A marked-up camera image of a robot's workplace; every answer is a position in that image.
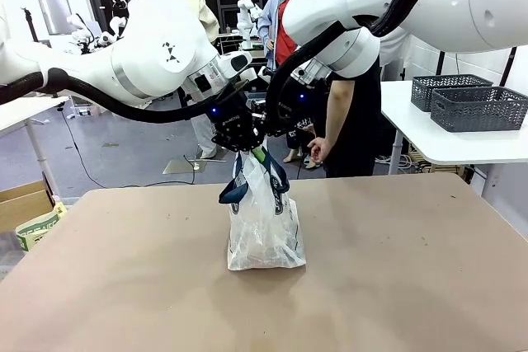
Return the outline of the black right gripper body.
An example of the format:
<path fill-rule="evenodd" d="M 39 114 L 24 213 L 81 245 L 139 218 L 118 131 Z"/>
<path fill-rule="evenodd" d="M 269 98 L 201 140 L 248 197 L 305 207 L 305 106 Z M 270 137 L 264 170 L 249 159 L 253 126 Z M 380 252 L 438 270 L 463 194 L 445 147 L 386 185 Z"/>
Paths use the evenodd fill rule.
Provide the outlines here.
<path fill-rule="evenodd" d="M 316 91 L 294 78 L 288 78 L 282 88 L 271 83 L 266 93 L 265 129 L 270 136 L 281 136 L 301 121 L 311 117 Z"/>

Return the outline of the person's right hand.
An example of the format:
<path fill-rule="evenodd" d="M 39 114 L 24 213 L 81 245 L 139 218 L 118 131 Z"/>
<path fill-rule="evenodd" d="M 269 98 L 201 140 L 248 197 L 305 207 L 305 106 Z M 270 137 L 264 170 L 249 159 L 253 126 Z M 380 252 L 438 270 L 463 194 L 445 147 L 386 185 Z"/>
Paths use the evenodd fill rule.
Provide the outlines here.
<path fill-rule="evenodd" d="M 326 138 L 315 138 L 308 144 L 310 157 L 313 162 L 322 163 L 333 147 L 333 142 Z"/>

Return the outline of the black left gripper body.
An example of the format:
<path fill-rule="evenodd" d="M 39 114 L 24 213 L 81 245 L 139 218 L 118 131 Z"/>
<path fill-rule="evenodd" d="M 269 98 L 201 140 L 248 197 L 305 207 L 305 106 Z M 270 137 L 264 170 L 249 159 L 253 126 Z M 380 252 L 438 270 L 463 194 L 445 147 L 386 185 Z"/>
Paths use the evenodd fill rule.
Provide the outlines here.
<path fill-rule="evenodd" d="M 232 152 L 248 152 L 260 145 L 251 109 L 244 92 L 236 92 L 210 109 L 212 142 Z"/>

